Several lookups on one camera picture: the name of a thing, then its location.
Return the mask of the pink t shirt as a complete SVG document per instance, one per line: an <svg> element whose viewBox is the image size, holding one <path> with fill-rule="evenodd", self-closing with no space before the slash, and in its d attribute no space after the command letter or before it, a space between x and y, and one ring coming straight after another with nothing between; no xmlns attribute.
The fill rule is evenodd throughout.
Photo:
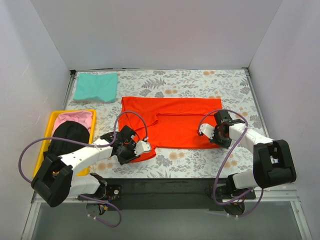
<svg viewBox="0 0 320 240"><path fill-rule="evenodd" d="M62 125L67 121L76 122L78 124L83 125L90 133L92 128L93 113L91 111L82 110L82 111L64 112L59 114L54 122L51 136L53 136L55 130L60 125Z"/></svg>

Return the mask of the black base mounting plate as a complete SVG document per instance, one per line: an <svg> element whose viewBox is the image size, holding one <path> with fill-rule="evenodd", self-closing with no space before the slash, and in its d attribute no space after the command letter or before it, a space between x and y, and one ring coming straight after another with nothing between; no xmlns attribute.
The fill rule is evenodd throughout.
<svg viewBox="0 0 320 240"><path fill-rule="evenodd" d="M102 200L120 210L207 209L222 211L213 196L214 178L107 178Z"/></svg>

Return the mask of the orange t shirt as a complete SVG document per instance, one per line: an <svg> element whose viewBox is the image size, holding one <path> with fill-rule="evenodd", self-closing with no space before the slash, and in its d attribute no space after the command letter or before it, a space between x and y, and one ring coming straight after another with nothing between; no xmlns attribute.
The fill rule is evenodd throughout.
<svg viewBox="0 0 320 240"><path fill-rule="evenodd" d="M148 136L151 152L134 160L142 162L156 156L156 148L214 149L218 145L198 135L203 117L222 108L219 98L155 98L125 96L121 99L119 128L128 126L140 138Z"/></svg>

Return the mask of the floral patterned table mat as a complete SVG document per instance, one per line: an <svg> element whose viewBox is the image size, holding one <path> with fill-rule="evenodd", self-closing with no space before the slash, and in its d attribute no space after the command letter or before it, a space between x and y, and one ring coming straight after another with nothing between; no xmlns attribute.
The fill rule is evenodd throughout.
<svg viewBox="0 0 320 240"><path fill-rule="evenodd" d="M248 73L236 70L122 70L117 72L116 100L113 103L76 102L70 97L67 110L96 110L94 138L111 132L126 96L149 98L221 99L232 117L245 117L261 135L266 128L256 104ZM226 149L157 148L156 156L146 161L120 165L116 158L103 159L89 168L105 178L225 178L251 170L253 156L242 146L232 153Z"/></svg>

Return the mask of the folded teal t shirt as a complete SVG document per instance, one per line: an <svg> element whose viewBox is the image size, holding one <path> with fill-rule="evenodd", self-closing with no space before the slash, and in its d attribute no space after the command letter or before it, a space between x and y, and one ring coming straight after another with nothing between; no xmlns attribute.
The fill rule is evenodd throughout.
<svg viewBox="0 0 320 240"><path fill-rule="evenodd" d="M114 103L117 96L118 74L80 73L73 95L75 102Z"/></svg>

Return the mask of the yellow plastic tray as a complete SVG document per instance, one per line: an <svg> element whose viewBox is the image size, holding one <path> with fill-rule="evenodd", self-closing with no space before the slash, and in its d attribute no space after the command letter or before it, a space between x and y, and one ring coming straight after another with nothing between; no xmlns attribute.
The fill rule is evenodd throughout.
<svg viewBox="0 0 320 240"><path fill-rule="evenodd" d="M90 135L89 135L89 139L88 139L88 143L92 144L93 143L93 139L94 139L94 132L95 132L95 126L96 126L96 119L97 119L97 112L94 109L85 109L85 110L80 110L80 109L76 109L76 110L59 110L59 111L53 111L50 115L46 130L45 130L45 137L51 137L52 136L52 131L53 131L53 127L54 127L54 123L55 120L57 118L57 116L59 114L62 113L66 113L66 112L77 112L77 111L89 111L93 113L93 118L92 118L92 126L91 126L91 130L90 130ZM43 153L45 151L48 150L49 145L50 145L51 141L50 140L44 140L41 144L41 148L40 148L40 153L33 171L33 177L36 175L37 171L39 170L43 160L44 160L44 155Z"/></svg>

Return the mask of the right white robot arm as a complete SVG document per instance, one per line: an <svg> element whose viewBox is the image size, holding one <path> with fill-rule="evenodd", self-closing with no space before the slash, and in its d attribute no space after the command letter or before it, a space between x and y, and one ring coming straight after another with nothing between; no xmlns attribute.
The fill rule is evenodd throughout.
<svg viewBox="0 0 320 240"><path fill-rule="evenodd" d="M232 119L228 110L216 111L213 116L216 125L201 124L201 135L224 149L235 141L235 146L241 145L253 154L252 170L227 177L223 190L230 198L237 199L256 187L266 189L296 181L297 174L287 141L274 140L249 129L245 120Z"/></svg>

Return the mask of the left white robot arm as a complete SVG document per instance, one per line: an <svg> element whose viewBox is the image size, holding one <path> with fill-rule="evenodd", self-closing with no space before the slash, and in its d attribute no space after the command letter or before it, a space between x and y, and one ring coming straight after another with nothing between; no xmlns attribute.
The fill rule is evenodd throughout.
<svg viewBox="0 0 320 240"><path fill-rule="evenodd" d="M107 181L96 173L79 173L95 163L115 156L120 164L129 163L151 150L146 140L134 140L136 132L127 125L121 131L102 135L93 143L74 152L45 157L31 182L31 187L50 207L60 205L68 197L95 200L107 198Z"/></svg>

